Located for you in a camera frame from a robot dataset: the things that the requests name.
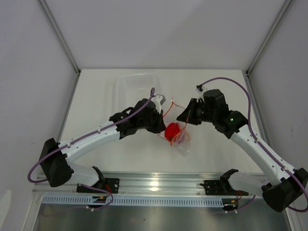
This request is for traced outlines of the purple red onion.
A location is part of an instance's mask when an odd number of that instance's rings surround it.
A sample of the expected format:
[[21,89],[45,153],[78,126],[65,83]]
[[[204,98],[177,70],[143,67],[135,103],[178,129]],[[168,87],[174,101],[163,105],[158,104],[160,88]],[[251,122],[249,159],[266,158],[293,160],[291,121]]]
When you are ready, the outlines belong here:
[[185,137],[185,134],[179,134],[177,137],[175,137],[173,144],[175,146],[182,144],[183,142],[185,142]]

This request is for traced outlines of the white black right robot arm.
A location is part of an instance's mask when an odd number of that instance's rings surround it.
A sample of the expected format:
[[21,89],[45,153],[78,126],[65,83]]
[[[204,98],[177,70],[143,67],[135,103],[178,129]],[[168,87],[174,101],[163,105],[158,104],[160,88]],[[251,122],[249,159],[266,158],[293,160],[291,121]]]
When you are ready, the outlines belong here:
[[229,176],[220,181],[219,187],[223,193],[241,190],[261,196],[276,212],[284,211],[298,197],[308,194],[305,190],[308,172],[304,168],[295,169],[262,139],[258,139],[249,126],[249,120],[239,111],[229,109],[220,90],[202,91],[197,99],[190,100],[177,120],[192,125],[211,123],[218,132],[241,147],[267,178],[265,181],[257,180],[249,174],[231,169]]

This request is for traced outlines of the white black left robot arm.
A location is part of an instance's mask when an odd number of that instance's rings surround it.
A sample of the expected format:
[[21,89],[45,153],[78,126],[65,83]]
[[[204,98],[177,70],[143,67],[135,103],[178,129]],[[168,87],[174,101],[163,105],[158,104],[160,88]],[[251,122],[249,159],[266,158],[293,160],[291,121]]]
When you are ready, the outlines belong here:
[[53,188],[66,183],[88,186],[93,192],[100,192],[106,179],[98,167],[84,167],[75,162],[83,155],[96,148],[144,129],[153,134],[165,131],[162,105],[163,95],[156,95],[150,100],[142,99],[134,107],[116,113],[105,123],[70,140],[56,142],[49,139],[44,143],[40,156],[40,166],[47,182]]

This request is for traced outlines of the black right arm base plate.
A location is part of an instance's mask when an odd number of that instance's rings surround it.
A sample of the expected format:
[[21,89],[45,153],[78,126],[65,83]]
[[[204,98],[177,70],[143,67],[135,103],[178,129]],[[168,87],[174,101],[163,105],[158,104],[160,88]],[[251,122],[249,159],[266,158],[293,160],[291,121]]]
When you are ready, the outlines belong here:
[[234,190],[227,181],[221,180],[204,180],[199,184],[205,190],[206,195],[219,196],[248,196],[245,191]]

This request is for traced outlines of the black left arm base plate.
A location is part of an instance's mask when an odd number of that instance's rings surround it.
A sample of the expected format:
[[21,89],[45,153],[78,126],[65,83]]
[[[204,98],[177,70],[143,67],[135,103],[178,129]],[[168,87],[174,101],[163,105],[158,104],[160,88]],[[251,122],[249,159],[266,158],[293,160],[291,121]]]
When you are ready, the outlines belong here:
[[94,207],[99,207],[112,203],[114,198],[111,196],[111,194],[118,194],[119,183],[119,178],[105,178],[104,180],[99,180],[96,184],[94,184],[92,186],[93,188],[95,188],[95,190],[93,190],[94,192],[98,193],[98,189],[109,192],[103,196],[93,196],[93,203],[95,204]]

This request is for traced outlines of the clear zip bag red zipper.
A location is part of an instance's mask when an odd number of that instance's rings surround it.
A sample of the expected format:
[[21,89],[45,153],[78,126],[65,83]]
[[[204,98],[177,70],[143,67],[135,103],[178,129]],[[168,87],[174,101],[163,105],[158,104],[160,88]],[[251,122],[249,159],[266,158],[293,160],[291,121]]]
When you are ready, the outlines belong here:
[[187,156],[190,153],[190,128],[187,122],[180,122],[177,117],[184,112],[185,108],[171,98],[167,111],[163,113],[163,122],[166,130],[158,136],[168,142],[169,146],[180,155]]

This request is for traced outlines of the beige egg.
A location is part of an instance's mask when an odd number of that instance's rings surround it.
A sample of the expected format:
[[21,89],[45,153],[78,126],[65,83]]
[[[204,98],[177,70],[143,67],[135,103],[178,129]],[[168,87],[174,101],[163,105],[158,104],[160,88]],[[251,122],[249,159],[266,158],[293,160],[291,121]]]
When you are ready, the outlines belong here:
[[183,138],[182,138],[182,140],[183,140],[183,142],[188,142],[188,141],[190,141],[190,135],[189,135],[189,133],[188,132],[184,132],[184,134],[183,134]]

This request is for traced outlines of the red bell pepper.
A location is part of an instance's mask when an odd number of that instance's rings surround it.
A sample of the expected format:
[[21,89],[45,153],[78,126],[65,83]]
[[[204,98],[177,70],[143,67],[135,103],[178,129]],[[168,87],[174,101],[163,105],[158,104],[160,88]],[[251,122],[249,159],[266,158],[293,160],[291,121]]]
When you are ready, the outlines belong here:
[[172,122],[172,123],[168,124],[168,126],[166,127],[165,138],[168,141],[172,141],[173,138],[176,137],[178,133],[180,133],[179,124]]

